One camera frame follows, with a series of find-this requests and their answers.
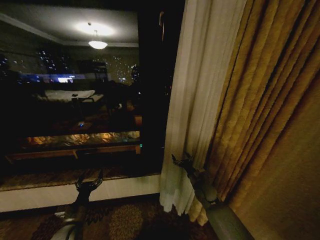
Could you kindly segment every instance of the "dark glass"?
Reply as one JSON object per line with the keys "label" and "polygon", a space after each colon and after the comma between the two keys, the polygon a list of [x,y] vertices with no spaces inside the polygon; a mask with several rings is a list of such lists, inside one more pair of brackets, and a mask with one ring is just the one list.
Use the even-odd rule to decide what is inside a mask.
{"label": "dark glass", "polygon": [[0,3],[4,161],[88,161],[115,148],[154,165],[183,10],[183,0]]}

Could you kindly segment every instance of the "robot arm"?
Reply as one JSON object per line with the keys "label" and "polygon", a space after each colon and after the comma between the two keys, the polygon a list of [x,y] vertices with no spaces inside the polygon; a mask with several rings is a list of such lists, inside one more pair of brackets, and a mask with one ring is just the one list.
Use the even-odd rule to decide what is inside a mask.
{"label": "robot arm", "polygon": [[205,172],[199,172],[192,166],[192,158],[179,161],[172,155],[174,164],[187,172],[194,189],[194,194],[205,209],[206,216],[220,240],[253,240],[237,215],[228,205],[217,198],[217,190],[210,184]]}
{"label": "robot arm", "polygon": [[89,196],[92,191],[97,189],[103,182],[103,171],[101,170],[96,180],[83,182],[85,174],[82,174],[75,187],[79,192],[74,203],[65,212],[63,227],[60,228],[51,240],[81,240],[82,225],[86,213],[86,205],[89,203]]}

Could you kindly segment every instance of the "curtain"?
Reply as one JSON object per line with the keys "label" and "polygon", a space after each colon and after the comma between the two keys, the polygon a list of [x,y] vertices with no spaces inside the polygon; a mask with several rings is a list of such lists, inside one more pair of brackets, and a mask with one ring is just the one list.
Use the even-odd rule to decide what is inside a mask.
{"label": "curtain", "polygon": [[256,239],[319,233],[319,35],[318,0],[245,5],[206,168]]}
{"label": "curtain", "polygon": [[214,132],[214,119],[239,29],[245,0],[187,0],[173,76],[160,179],[160,203],[166,212],[190,213],[206,221],[185,171],[171,154],[184,151],[202,169]]}

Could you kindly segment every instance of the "white sheer curtain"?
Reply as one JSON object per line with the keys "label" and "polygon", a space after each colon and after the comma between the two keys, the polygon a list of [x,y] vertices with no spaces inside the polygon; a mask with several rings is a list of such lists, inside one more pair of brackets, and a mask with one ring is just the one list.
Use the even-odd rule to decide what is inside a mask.
{"label": "white sheer curtain", "polygon": [[193,188],[184,170],[175,166],[186,151],[202,169],[235,38],[246,0],[186,0],[166,127],[160,203],[188,213]]}

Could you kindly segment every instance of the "carpet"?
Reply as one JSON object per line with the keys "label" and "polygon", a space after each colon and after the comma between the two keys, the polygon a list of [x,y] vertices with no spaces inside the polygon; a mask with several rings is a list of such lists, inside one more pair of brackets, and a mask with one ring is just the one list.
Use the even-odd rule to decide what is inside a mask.
{"label": "carpet", "polygon": [[[50,240],[62,226],[57,207],[0,215],[0,240]],[[164,212],[159,195],[91,202],[83,225],[84,240],[217,240],[211,226]]]}

